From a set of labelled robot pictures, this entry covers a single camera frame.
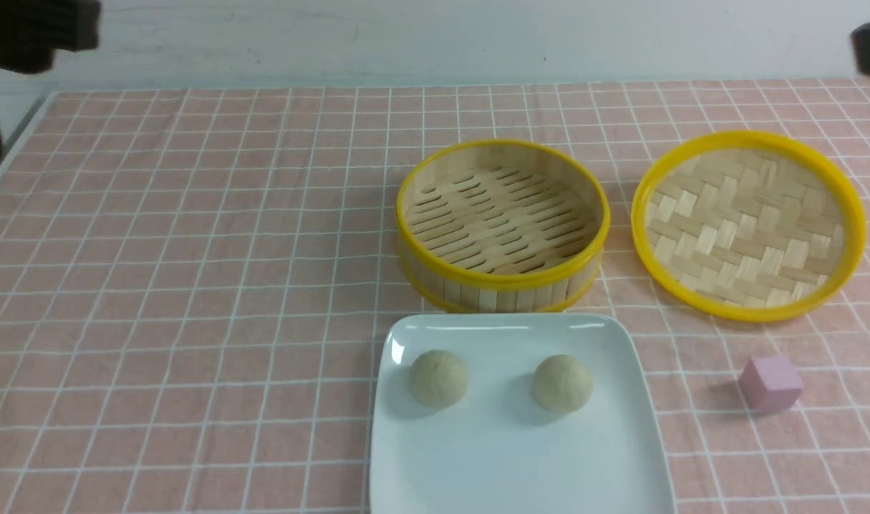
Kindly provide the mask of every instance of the table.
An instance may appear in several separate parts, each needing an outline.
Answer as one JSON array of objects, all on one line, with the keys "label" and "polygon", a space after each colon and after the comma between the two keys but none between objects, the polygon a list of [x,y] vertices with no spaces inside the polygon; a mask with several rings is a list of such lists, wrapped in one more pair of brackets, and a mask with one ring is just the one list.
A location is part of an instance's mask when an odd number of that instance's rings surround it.
[{"label": "table", "polygon": [[[651,162],[743,127],[830,156],[869,218],[844,292],[787,323],[683,306],[631,247]],[[0,173],[0,513],[369,511],[377,356],[434,310],[399,270],[396,192],[484,137],[604,185],[574,310],[634,338],[680,512],[870,513],[870,81],[850,79],[50,97]],[[735,378],[778,352],[804,397],[752,415]]]}]

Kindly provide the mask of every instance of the white plate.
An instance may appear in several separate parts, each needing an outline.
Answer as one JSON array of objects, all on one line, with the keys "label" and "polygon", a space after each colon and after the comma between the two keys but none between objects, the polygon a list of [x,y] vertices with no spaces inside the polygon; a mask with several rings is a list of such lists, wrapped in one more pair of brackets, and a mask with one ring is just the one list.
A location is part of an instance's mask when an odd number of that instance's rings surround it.
[{"label": "white plate", "polygon": [[[409,367],[446,349],[470,371],[445,410],[409,393]],[[544,358],[573,355],[594,376],[581,410],[530,395]],[[372,428],[372,514],[673,514],[673,488],[629,335],[589,313],[421,315],[390,330]]]}]

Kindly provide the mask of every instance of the pink cube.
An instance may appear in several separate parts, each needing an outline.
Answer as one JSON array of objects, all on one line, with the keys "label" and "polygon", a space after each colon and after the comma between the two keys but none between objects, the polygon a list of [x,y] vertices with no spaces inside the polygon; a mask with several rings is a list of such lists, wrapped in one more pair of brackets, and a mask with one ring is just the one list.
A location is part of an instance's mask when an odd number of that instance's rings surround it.
[{"label": "pink cube", "polygon": [[790,358],[784,355],[753,358],[739,375],[739,388],[749,407],[760,413],[778,413],[790,409],[804,390]]}]

